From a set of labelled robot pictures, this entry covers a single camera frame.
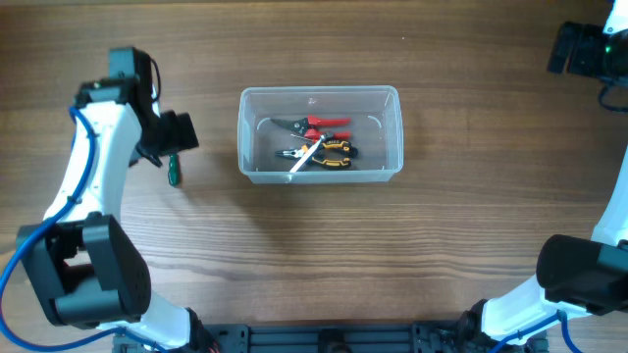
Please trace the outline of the green handled screwdriver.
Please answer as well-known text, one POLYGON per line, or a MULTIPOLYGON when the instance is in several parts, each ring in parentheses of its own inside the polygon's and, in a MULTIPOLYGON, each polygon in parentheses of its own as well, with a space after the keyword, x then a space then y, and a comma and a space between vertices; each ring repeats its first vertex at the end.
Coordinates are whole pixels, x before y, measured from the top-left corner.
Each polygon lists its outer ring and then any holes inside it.
POLYGON ((172 187, 177 187, 182 183, 180 158, 177 153, 169 157, 168 182, 172 187))

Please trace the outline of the small silver wrench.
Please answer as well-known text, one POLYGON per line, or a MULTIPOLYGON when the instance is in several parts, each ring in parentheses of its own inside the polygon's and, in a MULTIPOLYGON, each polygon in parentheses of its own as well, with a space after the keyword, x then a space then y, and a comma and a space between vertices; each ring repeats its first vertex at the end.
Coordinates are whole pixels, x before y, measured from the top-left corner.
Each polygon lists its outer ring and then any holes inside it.
POLYGON ((282 174, 285 184, 317 184, 326 179, 332 166, 332 156, 325 150, 325 136, 314 142, 304 142, 300 147, 290 147, 276 152, 276 156, 289 161, 288 169, 282 174))

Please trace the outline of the red handled cutting pliers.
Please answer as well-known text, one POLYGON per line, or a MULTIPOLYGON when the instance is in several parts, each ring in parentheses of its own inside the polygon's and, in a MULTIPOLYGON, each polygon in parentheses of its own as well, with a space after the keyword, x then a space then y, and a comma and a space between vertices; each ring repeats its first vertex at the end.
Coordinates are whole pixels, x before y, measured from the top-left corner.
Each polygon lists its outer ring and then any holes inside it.
POLYGON ((351 123, 351 118, 326 119, 309 115, 294 121, 278 118, 271 118, 270 121, 277 126, 292 131, 294 134, 317 140, 324 134, 321 131, 322 127, 348 126, 351 123))

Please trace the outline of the red black screwdriver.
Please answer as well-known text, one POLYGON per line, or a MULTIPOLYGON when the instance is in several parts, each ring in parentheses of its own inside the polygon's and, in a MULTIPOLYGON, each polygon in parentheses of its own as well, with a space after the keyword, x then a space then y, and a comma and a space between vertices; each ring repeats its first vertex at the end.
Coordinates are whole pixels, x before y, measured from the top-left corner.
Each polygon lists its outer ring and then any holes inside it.
POLYGON ((307 137, 304 137, 304 136, 301 136, 301 135, 297 135, 297 134, 291 134, 290 136, 294 137, 294 138, 297 138, 297 139, 304 140, 306 142, 313 142, 314 141, 313 139, 310 139, 310 138, 307 138, 307 137))

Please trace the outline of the orange black pliers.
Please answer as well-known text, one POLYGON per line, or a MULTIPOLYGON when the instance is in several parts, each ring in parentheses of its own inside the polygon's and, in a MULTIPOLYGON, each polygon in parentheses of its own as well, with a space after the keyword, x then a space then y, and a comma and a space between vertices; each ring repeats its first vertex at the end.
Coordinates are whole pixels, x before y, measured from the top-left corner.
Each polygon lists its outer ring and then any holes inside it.
MULTIPOLYGON (((300 160, 312 148, 312 144, 280 150, 276 157, 300 160)), ((323 141, 305 162, 308 166, 317 166, 327 170, 346 170, 351 167, 351 159, 358 155, 358 149, 347 140, 323 141)))

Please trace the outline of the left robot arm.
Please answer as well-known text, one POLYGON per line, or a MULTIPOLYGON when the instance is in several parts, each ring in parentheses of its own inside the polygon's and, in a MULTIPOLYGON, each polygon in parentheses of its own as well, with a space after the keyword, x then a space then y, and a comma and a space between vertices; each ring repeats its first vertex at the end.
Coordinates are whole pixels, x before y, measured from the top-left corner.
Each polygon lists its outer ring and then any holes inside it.
POLYGON ((193 149, 188 114, 161 111, 161 80, 145 52, 116 48, 107 77, 82 84, 60 189, 43 221, 21 227, 8 269, 23 266, 48 322, 115 334, 152 352, 216 352, 220 346, 190 309, 156 294, 148 266, 121 223, 128 169, 139 159, 193 149))

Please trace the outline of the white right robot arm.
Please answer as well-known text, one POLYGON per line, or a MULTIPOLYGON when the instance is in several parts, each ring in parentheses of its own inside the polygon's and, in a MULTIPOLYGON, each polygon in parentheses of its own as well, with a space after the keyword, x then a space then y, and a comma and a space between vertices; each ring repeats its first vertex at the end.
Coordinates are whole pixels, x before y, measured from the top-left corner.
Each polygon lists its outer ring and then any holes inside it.
MULTIPOLYGON (((626 113, 626 108, 609 105, 604 98, 611 89, 627 85, 627 24, 601 27, 563 23, 547 70, 599 80, 600 106, 613 113, 626 113)), ((551 236, 532 277, 501 297, 479 301, 463 313, 455 344, 459 350, 506 351, 559 325, 565 345, 576 351, 569 321, 626 309, 627 170, 622 168, 591 237, 551 236)))

